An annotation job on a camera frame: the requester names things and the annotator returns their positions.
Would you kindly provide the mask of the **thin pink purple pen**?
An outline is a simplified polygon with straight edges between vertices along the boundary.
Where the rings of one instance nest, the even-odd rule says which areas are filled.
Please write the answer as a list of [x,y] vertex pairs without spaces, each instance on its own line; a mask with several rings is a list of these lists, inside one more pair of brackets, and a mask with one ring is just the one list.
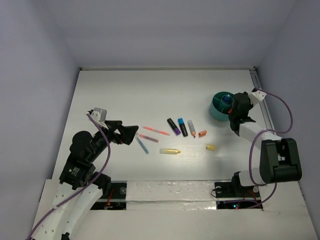
[[159,143],[158,139],[153,138],[153,137],[149,137],[149,136],[146,136],[146,135],[143,135],[143,134],[139,134],[138,137],[146,139],[146,140],[154,142],[154,143]]

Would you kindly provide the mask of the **purple black highlighter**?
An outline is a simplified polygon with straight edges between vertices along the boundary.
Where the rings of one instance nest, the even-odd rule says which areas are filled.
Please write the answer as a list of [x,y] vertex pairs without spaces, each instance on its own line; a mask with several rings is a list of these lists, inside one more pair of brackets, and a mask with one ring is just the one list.
[[168,118],[166,121],[168,122],[169,126],[171,127],[171,129],[173,130],[173,132],[176,136],[181,134],[181,131],[179,130],[179,128],[177,127],[177,125],[174,123],[174,121],[171,118]]

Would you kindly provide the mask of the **blue black highlighter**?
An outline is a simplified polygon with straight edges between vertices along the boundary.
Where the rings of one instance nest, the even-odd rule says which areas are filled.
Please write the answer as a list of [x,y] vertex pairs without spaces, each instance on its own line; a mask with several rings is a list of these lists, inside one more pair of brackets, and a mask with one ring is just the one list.
[[188,132],[187,132],[184,120],[182,118],[179,118],[177,121],[178,121],[178,124],[179,124],[180,131],[181,131],[182,135],[184,137],[187,137],[188,136]]

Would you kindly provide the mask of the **grey marker orange tip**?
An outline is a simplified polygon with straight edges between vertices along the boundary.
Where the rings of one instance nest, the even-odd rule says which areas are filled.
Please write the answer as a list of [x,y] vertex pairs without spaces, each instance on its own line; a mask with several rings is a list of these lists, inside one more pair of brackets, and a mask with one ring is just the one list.
[[188,120],[187,124],[189,127],[190,134],[192,135],[193,138],[195,138],[196,137],[196,130],[195,130],[195,127],[194,127],[192,120]]

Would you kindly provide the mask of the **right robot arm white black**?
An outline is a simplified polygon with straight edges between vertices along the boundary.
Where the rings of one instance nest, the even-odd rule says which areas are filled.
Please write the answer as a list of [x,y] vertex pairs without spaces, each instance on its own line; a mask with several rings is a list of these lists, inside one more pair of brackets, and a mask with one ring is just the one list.
[[260,89],[236,93],[228,112],[231,130],[251,143],[248,170],[236,172],[236,180],[230,183],[235,196],[242,196],[249,186],[297,182],[303,175],[297,142],[280,137],[279,131],[263,129],[249,117],[250,110],[267,95]]

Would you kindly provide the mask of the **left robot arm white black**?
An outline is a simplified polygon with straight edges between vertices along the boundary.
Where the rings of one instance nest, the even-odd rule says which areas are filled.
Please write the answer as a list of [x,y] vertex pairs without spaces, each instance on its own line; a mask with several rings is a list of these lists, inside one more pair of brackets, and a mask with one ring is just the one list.
[[72,239],[96,201],[110,194],[111,178],[96,171],[94,161],[111,149],[111,143],[130,145],[139,127],[123,126],[120,120],[95,126],[98,131],[94,135],[83,130],[73,136],[51,209],[33,227],[29,240]]

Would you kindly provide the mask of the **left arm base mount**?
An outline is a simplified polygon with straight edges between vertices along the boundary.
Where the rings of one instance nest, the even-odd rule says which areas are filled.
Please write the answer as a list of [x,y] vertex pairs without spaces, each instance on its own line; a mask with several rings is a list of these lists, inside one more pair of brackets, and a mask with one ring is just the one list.
[[126,181],[113,181],[110,190],[98,199],[91,210],[126,210],[127,208],[127,182]]

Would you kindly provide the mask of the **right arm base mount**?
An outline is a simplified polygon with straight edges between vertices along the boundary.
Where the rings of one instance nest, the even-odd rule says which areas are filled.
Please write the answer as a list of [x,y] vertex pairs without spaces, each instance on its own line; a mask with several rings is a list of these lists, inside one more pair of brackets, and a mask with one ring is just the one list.
[[217,209],[263,209],[259,187],[242,186],[239,173],[236,172],[231,180],[216,181],[210,195],[216,200]]

